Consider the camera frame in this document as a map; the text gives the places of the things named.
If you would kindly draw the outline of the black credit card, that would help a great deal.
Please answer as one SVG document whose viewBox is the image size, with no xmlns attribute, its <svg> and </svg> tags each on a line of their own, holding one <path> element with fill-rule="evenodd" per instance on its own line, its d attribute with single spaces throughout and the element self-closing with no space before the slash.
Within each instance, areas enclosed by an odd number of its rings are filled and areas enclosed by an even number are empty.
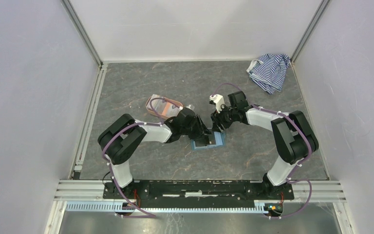
<svg viewBox="0 0 374 234">
<path fill-rule="evenodd" d="M 197 147 L 205 147 L 206 146 L 206 140 L 204 138 L 200 138 L 197 140 L 194 140 L 194 146 Z"/>
<path fill-rule="evenodd" d="M 214 133 L 205 136 L 205 140 L 206 140 L 206 145 L 215 145 L 216 144 L 216 137 L 215 137 Z"/>
</svg>

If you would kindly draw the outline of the teal card holder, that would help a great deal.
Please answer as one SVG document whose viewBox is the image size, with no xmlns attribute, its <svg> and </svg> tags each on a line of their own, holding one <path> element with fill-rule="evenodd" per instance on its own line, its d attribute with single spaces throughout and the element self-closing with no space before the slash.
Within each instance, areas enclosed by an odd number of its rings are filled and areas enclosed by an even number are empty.
<svg viewBox="0 0 374 234">
<path fill-rule="evenodd" d="M 225 133 L 210 131 L 209 135 L 191 141 L 192 150 L 211 149 L 225 145 Z"/>
</svg>

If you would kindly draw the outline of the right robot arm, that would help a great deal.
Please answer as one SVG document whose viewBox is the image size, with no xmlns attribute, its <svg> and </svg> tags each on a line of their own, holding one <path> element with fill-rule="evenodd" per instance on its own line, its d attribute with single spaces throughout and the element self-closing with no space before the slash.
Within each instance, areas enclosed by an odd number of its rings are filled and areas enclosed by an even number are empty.
<svg viewBox="0 0 374 234">
<path fill-rule="evenodd" d="M 211 114 L 212 130 L 223 132 L 234 122 L 240 122 L 273 133 L 279 156 L 263 176 L 262 194 L 274 199 L 281 193 L 281 186 L 288 182 L 294 169 L 319 149 L 316 135 L 301 111 L 283 113 L 267 110 L 250 104 L 242 91 L 228 95 L 228 99 L 230 104 L 226 105 L 222 95 L 209 97 L 209 103 L 216 108 Z"/>
</svg>

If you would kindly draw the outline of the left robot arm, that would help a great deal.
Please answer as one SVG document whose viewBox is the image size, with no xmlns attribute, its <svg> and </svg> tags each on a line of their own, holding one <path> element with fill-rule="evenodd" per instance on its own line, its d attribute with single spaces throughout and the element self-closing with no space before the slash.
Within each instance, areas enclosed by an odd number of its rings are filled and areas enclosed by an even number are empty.
<svg viewBox="0 0 374 234">
<path fill-rule="evenodd" d="M 176 116 L 159 123 L 144 122 L 123 114 L 100 134 L 97 142 L 115 183 L 114 191 L 125 199 L 133 194 L 129 159 L 142 142 L 173 143 L 181 136 L 207 141 L 211 134 L 199 115 L 189 108 L 182 108 Z"/>
</svg>

